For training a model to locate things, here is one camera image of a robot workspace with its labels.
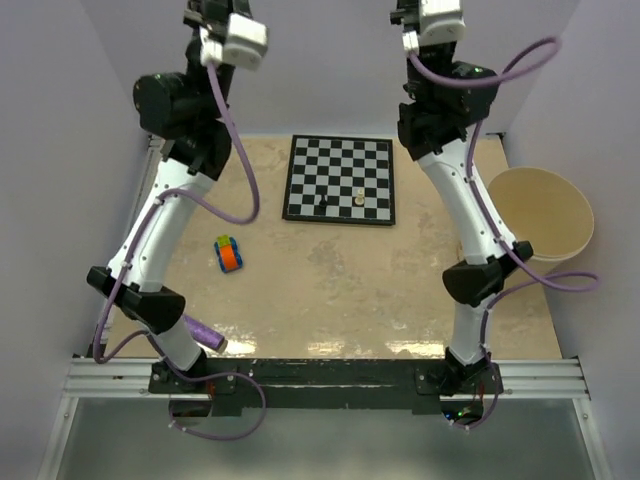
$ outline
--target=toy car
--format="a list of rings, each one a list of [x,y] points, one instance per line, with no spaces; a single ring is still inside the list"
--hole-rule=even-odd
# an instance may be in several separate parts
[[[222,269],[224,273],[233,272],[234,270],[242,268],[242,257],[238,252],[238,244],[235,238],[229,235],[222,235],[216,239],[213,248],[218,256],[220,269]]]

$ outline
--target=beige tabletop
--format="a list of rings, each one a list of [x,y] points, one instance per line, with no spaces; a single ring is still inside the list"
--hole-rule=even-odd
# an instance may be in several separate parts
[[[226,355],[251,357],[440,357],[453,327],[442,285],[457,262],[457,236],[435,188],[394,142],[396,225],[282,220],[291,139],[247,138],[262,199],[258,220],[230,225],[196,210],[173,255],[166,285],[187,313],[227,336]],[[497,138],[476,154],[486,183],[507,168]],[[251,198],[234,153],[207,200],[247,215]],[[213,243],[236,238],[244,268],[224,274]],[[137,328],[117,312],[108,348]],[[561,358],[544,293],[517,292],[496,307],[490,345],[499,359]],[[137,338],[121,357],[153,357]]]

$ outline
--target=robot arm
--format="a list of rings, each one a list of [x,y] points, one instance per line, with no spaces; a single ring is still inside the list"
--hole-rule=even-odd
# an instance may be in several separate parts
[[[198,376],[206,355],[183,318],[184,297],[165,287],[164,277],[195,210],[194,199],[211,190],[231,153],[206,66],[217,65],[226,100],[235,67],[255,70],[261,64],[268,33],[251,18],[246,0],[191,1],[184,22],[193,28],[186,73],[147,75],[134,86],[141,127],[168,139],[151,192],[118,253],[106,267],[93,267],[87,281],[109,297],[121,276],[115,304],[149,331],[174,365]],[[179,194],[167,195],[168,190]],[[224,345],[221,337],[215,348]]]
[[[494,76],[495,72],[487,68],[453,61],[456,42],[465,29],[462,13],[460,0],[398,0],[391,22],[404,27],[405,53],[416,54],[429,70],[459,79]],[[452,377],[462,377],[454,378],[456,383],[488,361],[488,348],[480,344],[480,339],[486,338],[482,335],[482,317],[487,305],[503,289],[504,280],[516,269],[496,241],[471,182],[498,225],[500,239],[511,245],[522,260],[529,259],[533,251],[528,242],[517,242],[501,220],[475,166],[470,175],[467,170],[467,128],[489,115],[498,87],[455,89],[426,80],[409,61],[407,70],[405,91],[414,103],[400,105],[398,135],[442,197],[464,252],[464,260],[443,274],[456,308],[454,335],[446,354]]]

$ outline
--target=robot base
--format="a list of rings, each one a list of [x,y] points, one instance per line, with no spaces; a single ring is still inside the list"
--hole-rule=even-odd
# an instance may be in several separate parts
[[[474,395],[480,384],[487,394],[496,389],[502,393],[497,365],[491,369],[483,361],[461,370],[453,362],[448,352],[445,359],[426,360],[208,358],[198,373],[248,375],[264,390],[268,408],[410,410],[414,415],[447,415],[457,402],[441,402],[441,396]],[[206,415],[209,410],[215,416],[240,416],[244,408],[260,407],[254,387],[235,376],[210,384],[185,383],[164,362],[152,367],[149,393],[213,397],[213,409],[203,410],[201,402],[178,402],[181,411],[192,405],[190,416],[198,416],[196,412]],[[460,403],[466,406],[469,401]],[[457,421],[477,420],[482,411],[476,408],[469,415],[473,419]]]

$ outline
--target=black chess piece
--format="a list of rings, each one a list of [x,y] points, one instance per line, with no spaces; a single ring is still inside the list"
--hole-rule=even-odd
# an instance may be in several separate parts
[[[322,195],[320,197],[320,202],[318,203],[318,207],[320,207],[320,209],[324,212],[327,210],[327,207],[329,206],[329,201],[327,199],[326,195]]]

